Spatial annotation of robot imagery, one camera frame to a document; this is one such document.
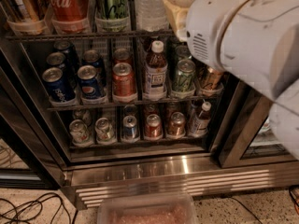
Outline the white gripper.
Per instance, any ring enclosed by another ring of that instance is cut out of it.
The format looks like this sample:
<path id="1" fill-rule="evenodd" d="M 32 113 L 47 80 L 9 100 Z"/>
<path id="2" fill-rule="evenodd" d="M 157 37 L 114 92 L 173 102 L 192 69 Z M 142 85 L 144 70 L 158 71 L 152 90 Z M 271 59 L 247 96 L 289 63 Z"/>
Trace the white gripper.
<path id="1" fill-rule="evenodd" d="M 248 1 L 163 0 L 163 3 L 170 27 L 187 41 L 192 56 L 213 69 L 224 71 L 221 42 L 236 13 Z"/>

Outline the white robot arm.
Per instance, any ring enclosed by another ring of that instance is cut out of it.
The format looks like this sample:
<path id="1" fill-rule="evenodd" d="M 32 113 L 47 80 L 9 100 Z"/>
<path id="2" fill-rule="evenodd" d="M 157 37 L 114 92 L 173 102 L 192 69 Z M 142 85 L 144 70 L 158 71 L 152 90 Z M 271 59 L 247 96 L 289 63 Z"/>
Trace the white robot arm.
<path id="1" fill-rule="evenodd" d="M 275 137 L 299 159 L 299 0 L 162 0 L 192 56 L 273 104 Z"/>

